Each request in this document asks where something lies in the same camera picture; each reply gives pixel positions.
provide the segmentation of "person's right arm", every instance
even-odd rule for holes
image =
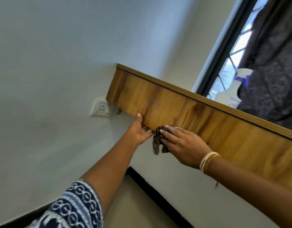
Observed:
[[[167,126],[162,142],[184,165],[199,169],[211,149],[193,132]],[[249,172],[222,157],[210,162],[206,174],[252,204],[280,227],[292,227],[292,189]]]

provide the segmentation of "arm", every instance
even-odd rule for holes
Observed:
[[[168,139],[162,142],[184,165],[199,169],[205,155],[211,152],[202,139],[185,129],[167,126],[172,132],[161,131]],[[252,204],[280,227],[292,227],[292,189],[267,180],[235,164],[215,157],[207,175]]]
[[[101,199],[103,216],[106,217],[117,190],[136,148],[153,135],[142,128],[142,116],[138,114],[136,122],[95,165],[81,177],[90,183]]]

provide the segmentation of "person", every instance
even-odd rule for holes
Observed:
[[[184,165],[199,169],[211,151],[195,133],[167,126],[162,142]],[[142,127],[142,117],[81,179],[75,181],[30,227],[102,227],[136,148],[153,135]],[[206,174],[252,204],[280,227],[292,227],[292,189],[264,179],[217,156]]]

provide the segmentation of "window frame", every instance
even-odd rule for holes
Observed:
[[[253,11],[258,0],[242,0],[242,3],[235,14],[235,17],[229,26],[226,35],[224,36],[213,60],[211,61],[209,68],[207,69],[197,94],[207,96],[212,88],[216,78],[218,77],[221,68],[230,56],[231,50],[233,49],[239,35],[242,34],[242,29],[245,26],[250,14]]]

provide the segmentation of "baseboard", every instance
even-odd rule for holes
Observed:
[[[129,167],[126,171],[140,188],[174,221],[179,228],[194,228],[167,200],[160,195],[151,185],[149,185],[145,179],[136,172],[132,167]]]
[[[126,171],[126,175],[130,176],[140,188],[178,225],[179,228],[194,228],[182,215],[170,205],[166,199],[159,194],[144,178],[138,174],[132,167]],[[40,207],[30,213],[27,213],[11,222],[3,224],[0,228],[25,228],[29,226],[35,219],[42,216],[52,203]]]

